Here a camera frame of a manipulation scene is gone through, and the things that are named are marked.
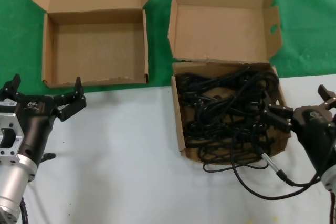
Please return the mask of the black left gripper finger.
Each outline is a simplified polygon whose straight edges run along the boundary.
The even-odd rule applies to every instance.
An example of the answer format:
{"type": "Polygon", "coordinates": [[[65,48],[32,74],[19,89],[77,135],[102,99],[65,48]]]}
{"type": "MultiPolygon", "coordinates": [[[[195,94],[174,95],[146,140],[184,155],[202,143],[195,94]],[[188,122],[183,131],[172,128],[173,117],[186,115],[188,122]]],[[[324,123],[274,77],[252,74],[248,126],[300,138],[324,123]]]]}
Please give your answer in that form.
{"type": "Polygon", "coordinates": [[[5,82],[0,92],[1,101],[5,101],[6,99],[16,101],[20,83],[21,78],[19,74],[15,74],[12,80],[5,82]]]}
{"type": "Polygon", "coordinates": [[[69,119],[87,106],[80,77],[76,78],[74,91],[53,97],[56,105],[55,115],[62,122],[69,119]]]}

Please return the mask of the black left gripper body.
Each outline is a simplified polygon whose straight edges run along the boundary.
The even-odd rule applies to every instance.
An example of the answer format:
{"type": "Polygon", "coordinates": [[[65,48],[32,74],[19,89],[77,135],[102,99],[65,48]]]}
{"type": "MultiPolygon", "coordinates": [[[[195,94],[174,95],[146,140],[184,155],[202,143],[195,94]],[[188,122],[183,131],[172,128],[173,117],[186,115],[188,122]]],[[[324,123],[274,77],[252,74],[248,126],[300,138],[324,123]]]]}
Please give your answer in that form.
{"type": "Polygon", "coordinates": [[[46,95],[20,95],[17,103],[15,112],[24,134],[18,153],[39,166],[53,129],[56,104],[46,95]]]}

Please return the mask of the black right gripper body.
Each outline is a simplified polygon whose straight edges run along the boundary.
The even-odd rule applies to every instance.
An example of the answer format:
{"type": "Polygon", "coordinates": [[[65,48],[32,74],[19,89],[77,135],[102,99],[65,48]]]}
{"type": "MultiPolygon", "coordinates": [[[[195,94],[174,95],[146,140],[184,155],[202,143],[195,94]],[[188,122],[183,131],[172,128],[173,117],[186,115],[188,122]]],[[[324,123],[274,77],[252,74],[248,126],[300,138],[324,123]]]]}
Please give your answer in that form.
{"type": "Polygon", "coordinates": [[[335,124],[329,110],[320,106],[296,108],[292,126],[317,173],[335,165],[335,124]]]}

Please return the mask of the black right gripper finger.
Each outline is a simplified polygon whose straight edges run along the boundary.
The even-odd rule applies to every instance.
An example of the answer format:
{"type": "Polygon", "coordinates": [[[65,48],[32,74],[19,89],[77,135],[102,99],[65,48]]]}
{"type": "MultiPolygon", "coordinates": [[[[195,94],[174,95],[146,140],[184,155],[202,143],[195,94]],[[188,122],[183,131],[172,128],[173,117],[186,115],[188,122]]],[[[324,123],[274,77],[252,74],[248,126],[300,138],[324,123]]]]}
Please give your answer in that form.
{"type": "Polygon", "coordinates": [[[319,107],[324,109],[332,109],[335,108],[336,97],[335,93],[329,91],[324,85],[319,85],[318,94],[322,98],[323,103],[319,105],[319,107]]]}
{"type": "Polygon", "coordinates": [[[294,109],[287,106],[271,104],[271,98],[267,91],[264,91],[262,104],[263,110],[261,116],[266,124],[284,133],[290,133],[294,109]]]}

